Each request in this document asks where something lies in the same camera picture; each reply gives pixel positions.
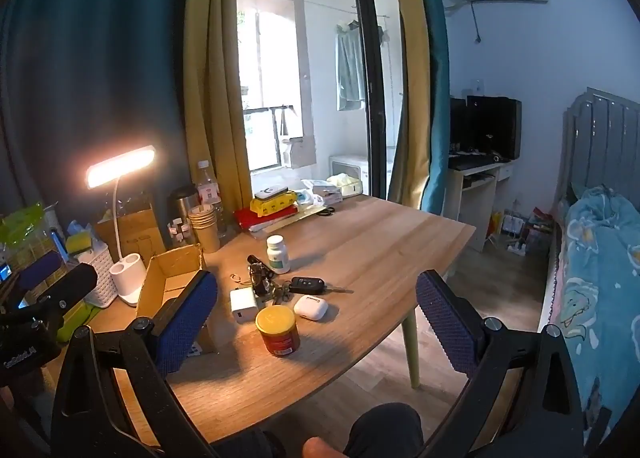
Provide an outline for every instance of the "bed headboard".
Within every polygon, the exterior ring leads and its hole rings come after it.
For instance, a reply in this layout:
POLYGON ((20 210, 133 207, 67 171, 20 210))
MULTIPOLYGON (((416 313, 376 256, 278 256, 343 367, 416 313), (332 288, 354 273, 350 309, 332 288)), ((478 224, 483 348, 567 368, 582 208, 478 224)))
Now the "bed headboard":
POLYGON ((564 114, 556 203, 569 184, 604 184, 640 208, 640 104, 593 88, 575 99, 564 114))

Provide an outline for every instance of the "white desk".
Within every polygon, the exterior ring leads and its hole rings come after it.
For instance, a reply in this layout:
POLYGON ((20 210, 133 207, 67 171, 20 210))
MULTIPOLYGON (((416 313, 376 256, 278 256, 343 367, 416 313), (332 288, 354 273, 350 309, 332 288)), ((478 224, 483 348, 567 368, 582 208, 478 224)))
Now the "white desk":
POLYGON ((449 169, 447 173, 442 215, 476 228, 468 246, 478 252, 482 252, 486 240, 486 231, 494 208, 496 184, 510 177, 512 171, 513 162, 501 162, 461 171, 449 169), (487 177, 472 182, 469 187, 463 187, 465 176, 478 173, 485 173, 487 177))

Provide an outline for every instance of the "clothesline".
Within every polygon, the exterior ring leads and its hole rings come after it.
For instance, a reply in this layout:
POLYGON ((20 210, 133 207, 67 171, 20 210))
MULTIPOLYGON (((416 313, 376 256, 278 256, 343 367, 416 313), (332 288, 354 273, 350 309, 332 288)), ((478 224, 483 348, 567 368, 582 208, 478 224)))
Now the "clothesline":
MULTIPOLYGON (((358 15, 357 12, 355 12, 354 10, 343 10, 341 8, 337 8, 336 6, 330 6, 330 5, 325 5, 323 3, 316 3, 315 1, 309 1, 309 0, 305 0, 305 3, 311 3, 312 5, 317 5, 317 6, 324 6, 324 8, 330 8, 332 10, 338 10, 339 12, 346 12, 348 14, 355 14, 356 16, 358 15)), ((377 18, 389 18, 389 16, 385 16, 384 14, 380 15, 377 14, 376 15, 377 18)))

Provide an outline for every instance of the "cardboard box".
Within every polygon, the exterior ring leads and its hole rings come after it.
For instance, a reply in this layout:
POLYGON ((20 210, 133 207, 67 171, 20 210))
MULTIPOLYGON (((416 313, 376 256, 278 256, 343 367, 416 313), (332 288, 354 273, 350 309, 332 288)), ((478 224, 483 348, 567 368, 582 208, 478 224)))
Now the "cardboard box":
MULTIPOLYGON (((95 233, 109 245, 113 261, 118 261, 120 258, 113 230, 113 220, 105 220, 96 224, 95 233)), ((140 254, 145 266, 149 266, 149 261, 153 256, 162 254, 166 250, 152 209, 118 218, 118 233, 120 234, 122 255, 140 254)))
MULTIPOLYGON (((174 248, 153 256, 146 269, 145 282, 140 291, 136 317, 153 317, 162 305, 180 295, 199 270, 206 270, 204 255, 199 245, 174 248)), ((200 330, 189 356, 216 351, 213 311, 200 330)))

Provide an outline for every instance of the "sliding glass door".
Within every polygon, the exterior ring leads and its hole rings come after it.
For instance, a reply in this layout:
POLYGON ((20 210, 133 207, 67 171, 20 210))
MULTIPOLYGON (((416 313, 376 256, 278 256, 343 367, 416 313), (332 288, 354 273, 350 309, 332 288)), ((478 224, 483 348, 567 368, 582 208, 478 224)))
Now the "sliding glass door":
POLYGON ((238 0, 254 192, 344 172, 386 198, 402 88, 394 20, 397 0, 238 0))

